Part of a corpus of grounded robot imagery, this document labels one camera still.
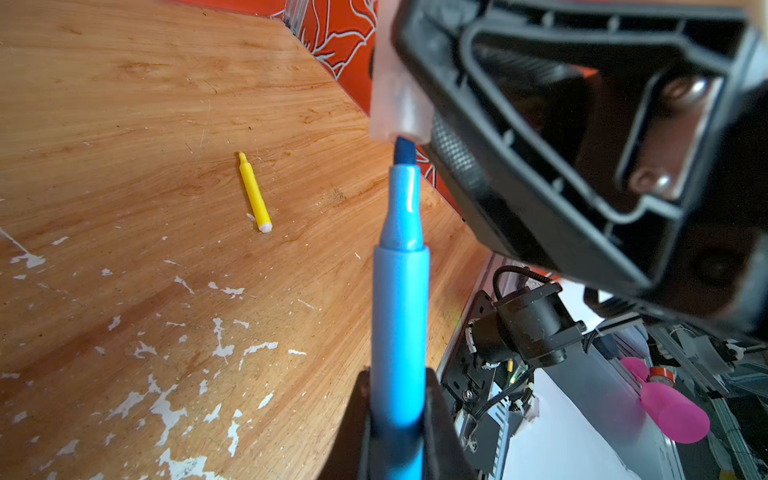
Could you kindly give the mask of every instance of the wooden surface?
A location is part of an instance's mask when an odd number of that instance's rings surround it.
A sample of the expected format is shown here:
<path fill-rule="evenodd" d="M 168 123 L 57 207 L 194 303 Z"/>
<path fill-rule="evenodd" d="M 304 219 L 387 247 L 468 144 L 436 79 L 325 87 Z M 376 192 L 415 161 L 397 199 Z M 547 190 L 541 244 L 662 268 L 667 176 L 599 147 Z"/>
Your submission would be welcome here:
<path fill-rule="evenodd" d="M 391 147 L 278 21 L 0 5 L 0 477 L 313 478 L 369 363 Z M 437 366 L 486 251 L 422 185 Z"/>

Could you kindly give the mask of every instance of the blue marker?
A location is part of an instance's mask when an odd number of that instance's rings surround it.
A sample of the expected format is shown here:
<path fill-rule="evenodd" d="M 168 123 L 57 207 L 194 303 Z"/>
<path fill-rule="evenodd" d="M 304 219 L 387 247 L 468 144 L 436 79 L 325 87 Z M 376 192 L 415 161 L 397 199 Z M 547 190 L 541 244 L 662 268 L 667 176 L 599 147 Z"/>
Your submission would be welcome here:
<path fill-rule="evenodd" d="M 373 480 L 422 477 L 429 249 L 419 214 L 420 179 L 414 144 L 398 138 L 389 210 L 373 251 Z"/>

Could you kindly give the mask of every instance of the metal screw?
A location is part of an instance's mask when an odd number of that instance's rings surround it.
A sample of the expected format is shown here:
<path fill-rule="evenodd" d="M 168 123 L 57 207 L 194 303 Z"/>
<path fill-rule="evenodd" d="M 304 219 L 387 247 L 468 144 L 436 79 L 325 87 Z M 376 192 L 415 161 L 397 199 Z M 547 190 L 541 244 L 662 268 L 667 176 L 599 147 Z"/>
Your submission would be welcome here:
<path fill-rule="evenodd" d="M 708 85 L 707 79 L 699 76 L 673 78 L 661 89 L 664 106 L 672 111 L 687 110 L 704 97 Z"/>
<path fill-rule="evenodd" d="M 661 195 L 672 185 L 672 177 L 660 167 L 640 167 L 629 177 L 629 188 L 636 194 Z"/>

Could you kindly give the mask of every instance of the gray surface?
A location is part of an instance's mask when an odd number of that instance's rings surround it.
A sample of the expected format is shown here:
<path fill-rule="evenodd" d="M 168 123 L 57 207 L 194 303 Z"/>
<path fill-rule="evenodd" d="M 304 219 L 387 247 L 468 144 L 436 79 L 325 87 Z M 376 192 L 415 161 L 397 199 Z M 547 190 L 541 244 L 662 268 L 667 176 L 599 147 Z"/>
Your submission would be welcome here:
<path fill-rule="evenodd" d="M 595 349 L 567 348 L 568 359 L 546 369 L 558 387 L 643 480 L 683 480 L 677 449 L 640 406 L 635 388 Z"/>

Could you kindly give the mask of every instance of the wood grain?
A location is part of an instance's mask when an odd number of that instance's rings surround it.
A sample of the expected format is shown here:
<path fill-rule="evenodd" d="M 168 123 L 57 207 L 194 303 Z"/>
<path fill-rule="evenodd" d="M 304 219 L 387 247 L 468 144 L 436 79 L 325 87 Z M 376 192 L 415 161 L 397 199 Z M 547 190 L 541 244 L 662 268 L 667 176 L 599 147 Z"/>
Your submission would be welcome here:
<path fill-rule="evenodd" d="M 2 11 L 0 227 L 45 258 L 9 263 L 24 252 L 0 237 L 2 477 L 169 478 L 168 450 L 208 478 L 313 478 L 369 363 L 391 147 L 277 21 L 148 0 Z M 436 366 L 486 250 L 423 190 Z"/>

